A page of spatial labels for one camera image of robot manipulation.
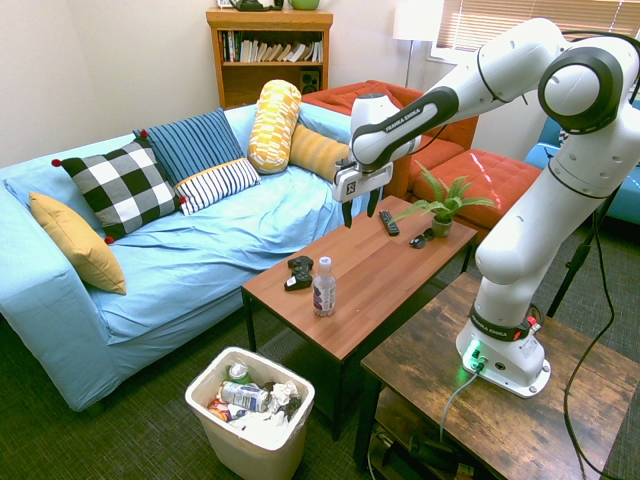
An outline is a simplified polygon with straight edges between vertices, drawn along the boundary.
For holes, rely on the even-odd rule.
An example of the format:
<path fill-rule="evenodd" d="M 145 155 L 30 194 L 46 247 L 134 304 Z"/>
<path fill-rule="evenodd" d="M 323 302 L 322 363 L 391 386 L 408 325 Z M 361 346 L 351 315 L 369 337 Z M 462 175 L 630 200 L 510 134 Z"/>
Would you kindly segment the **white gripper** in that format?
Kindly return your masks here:
<path fill-rule="evenodd" d="M 342 214 L 346 228 L 351 228 L 352 226 L 351 200 L 370 192 L 367 203 L 367 216 L 372 218 L 379 202 L 382 187 L 391 181 L 393 175 L 392 163 L 388 163 L 370 173 L 364 173 L 358 167 L 359 164 L 356 164 L 337 171 L 332 187 L 333 198 L 342 203 Z"/>

